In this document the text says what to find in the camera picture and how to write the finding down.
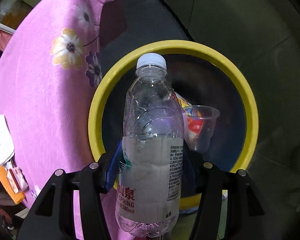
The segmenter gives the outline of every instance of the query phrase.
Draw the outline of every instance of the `white paper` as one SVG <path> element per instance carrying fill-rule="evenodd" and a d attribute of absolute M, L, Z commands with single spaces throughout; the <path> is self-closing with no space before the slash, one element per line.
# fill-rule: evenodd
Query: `white paper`
<path fill-rule="evenodd" d="M 119 175 L 117 211 L 140 223 L 169 220 L 179 213 L 183 138 L 123 137 L 125 168 Z"/>
<path fill-rule="evenodd" d="M 9 133 L 6 119 L 0 114 L 0 166 L 10 160 L 14 155 L 14 145 Z"/>

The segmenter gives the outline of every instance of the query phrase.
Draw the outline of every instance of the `bottle label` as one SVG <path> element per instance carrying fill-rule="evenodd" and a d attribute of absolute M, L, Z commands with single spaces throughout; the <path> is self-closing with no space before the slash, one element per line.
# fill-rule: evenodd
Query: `bottle label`
<path fill-rule="evenodd" d="M 183 138 L 123 137 L 117 212 L 139 223 L 158 223 L 179 213 Z"/>

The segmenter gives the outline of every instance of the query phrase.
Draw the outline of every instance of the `plastic water bottle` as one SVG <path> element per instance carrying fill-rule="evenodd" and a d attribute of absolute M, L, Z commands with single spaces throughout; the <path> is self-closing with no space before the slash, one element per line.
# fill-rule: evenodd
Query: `plastic water bottle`
<path fill-rule="evenodd" d="M 166 69 L 161 55 L 141 56 L 126 96 L 115 215 L 138 237 L 165 234 L 179 216 L 184 125 Z"/>

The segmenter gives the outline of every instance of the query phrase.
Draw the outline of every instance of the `yellow rim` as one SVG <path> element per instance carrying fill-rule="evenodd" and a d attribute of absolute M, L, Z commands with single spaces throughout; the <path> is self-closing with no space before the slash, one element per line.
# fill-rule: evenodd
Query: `yellow rim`
<path fill-rule="evenodd" d="M 135 49 L 120 59 L 104 76 L 94 94 L 89 112 L 88 135 L 94 159 L 97 161 L 101 154 L 105 152 L 102 141 L 101 125 L 103 110 L 110 92 L 119 79 L 129 69 L 135 67 L 138 58 L 149 52 L 155 52 L 161 55 L 186 54 L 202 58 L 215 65 L 230 78 L 241 96 L 246 114 L 245 141 L 231 172 L 236 172 L 238 169 L 247 169 L 258 138 L 257 104 L 248 82 L 238 68 L 219 52 L 202 44 L 180 40 L 158 41 Z M 199 201 L 200 195 L 182 198 L 180 200 L 180 209 L 193 208 L 199 204 Z"/>

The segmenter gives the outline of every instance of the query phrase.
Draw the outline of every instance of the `white flower print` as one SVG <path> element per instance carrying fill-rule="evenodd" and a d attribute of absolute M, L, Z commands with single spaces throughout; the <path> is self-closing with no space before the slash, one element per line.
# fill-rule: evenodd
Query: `white flower print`
<path fill-rule="evenodd" d="M 54 65 L 61 64 L 64 69 L 70 65 L 78 69 L 83 65 L 83 45 L 75 30 L 64 28 L 62 35 L 53 40 L 51 52 Z"/>
<path fill-rule="evenodd" d="M 30 188 L 30 193 L 34 199 L 36 199 L 39 196 L 40 192 L 41 189 L 39 188 L 38 185 L 34 185 L 34 189 Z"/>
<path fill-rule="evenodd" d="M 80 6 L 75 5 L 75 16 L 84 32 L 95 30 L 93 15 L 85 4 Z"/>

